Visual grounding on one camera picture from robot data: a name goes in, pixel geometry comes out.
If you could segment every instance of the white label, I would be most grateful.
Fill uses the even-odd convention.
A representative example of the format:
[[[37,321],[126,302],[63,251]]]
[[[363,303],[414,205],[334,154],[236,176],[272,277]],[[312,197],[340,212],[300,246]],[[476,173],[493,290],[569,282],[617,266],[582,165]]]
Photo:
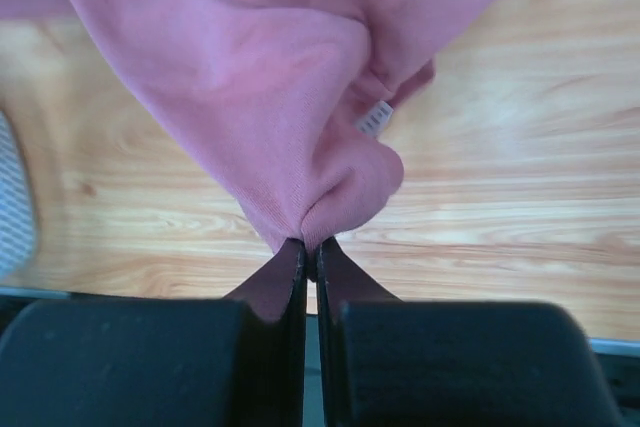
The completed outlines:
[[[377,137],[389,123],[392,114],[393,107],[381,100],[358,119],[356,129],[370,137]]]

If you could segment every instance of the garment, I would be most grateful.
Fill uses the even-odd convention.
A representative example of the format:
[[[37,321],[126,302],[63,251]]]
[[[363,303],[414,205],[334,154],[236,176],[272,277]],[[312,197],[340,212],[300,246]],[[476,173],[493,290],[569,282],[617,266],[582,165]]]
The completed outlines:
[[[385,206],[402,162],[354,123],[429,81],[434,54],[492,0],[69,1],[124,84],[277,250],[288,237],[313,249]]]

